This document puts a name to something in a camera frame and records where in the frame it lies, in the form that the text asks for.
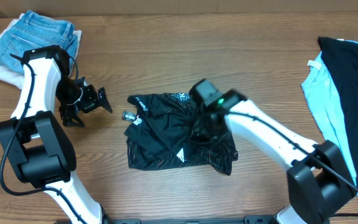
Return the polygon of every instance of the background wall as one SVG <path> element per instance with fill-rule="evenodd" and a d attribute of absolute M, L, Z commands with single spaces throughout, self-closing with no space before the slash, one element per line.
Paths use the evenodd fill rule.
<path fill-rule="evenodd" d="M 358 0 L 0 0 L 0 17 L 358 11 Z"/>

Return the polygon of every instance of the white tag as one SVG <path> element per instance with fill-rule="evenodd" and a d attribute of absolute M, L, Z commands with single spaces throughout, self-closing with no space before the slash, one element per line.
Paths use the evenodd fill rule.
<path fill-rule="evenodd" d="M 181 160 L 181 162 L 185 162 L 185 153 L 183 152 L 183 148 L 177 154 L 177 157 Z"/>
<path fill-rule="evenodd" d="M 316 62 L 316 61 L 309 60 L 308 66 L 312 66 L 312 67 L 314 67 L 314 68 L 317 68 L 317 70 L 320 71 L 321 63 L 320 63 L 320 62 Z"/>

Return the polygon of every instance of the jeans pocket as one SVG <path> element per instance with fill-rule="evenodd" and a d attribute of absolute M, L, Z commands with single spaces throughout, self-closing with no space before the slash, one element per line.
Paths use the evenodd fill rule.
<path fill-rule="evenodd" d="M 11 54 L 21 57 L 26 50 L 37 49 L 40 47 L 42 46 L 12 34 L 5 49 L 0 55 L 0 64 L 8 67 L 14 72 L 24 74 L 20 61 L 11 57 Z"/>

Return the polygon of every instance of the stack of folded clothes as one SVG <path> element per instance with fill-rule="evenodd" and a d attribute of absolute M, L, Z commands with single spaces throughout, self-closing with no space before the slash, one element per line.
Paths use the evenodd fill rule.
<path fill-rule="evenodd" d="M 74 28 L 71 22 L 40 16 L 33 11 L 21 14 L 0 34 L 0 80 L 20 89 L 23 86 L 23 68 L 11 54 L 21 57 L 26 50 L 59 45 L 76 58 L 82 31 Z"/>

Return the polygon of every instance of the white cloth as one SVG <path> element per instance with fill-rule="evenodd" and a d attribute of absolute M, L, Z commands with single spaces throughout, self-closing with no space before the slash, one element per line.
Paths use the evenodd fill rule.
<path fill-rule="evenodd" d="M 0 34 L 0 39 L 5 34 L 6 31 L 8 31 L 14 24 L 16 24 L 17 21 L 19 21 L 19 20 L 18 19 L 12 20 L 12 22 L 9 24 L 9 26 L 2 32 L 2 34 Z M 81 36 L 82 36 L 82 31 L 81 30 L 74 30 L 73 34 L 77 36 L 77 41 L 78 41 L 77 49 L 75 51 L 75 56 L 74 56 L 74 58 L 77 58 L 78 48 L 80 47 L 80 40 L 81 40 Z M 22 89 L 23 83 L 24 83 L 24 75 L 21 75 L 21 74 L 16 73 L 16 72 L 12 72 L 8 68 L 0 65 L 0 80 L 2 80 L 4 82 L 7 82 L 7 83 L 10 83 L 12 85 L 15 85 L 19 89 Z"/>

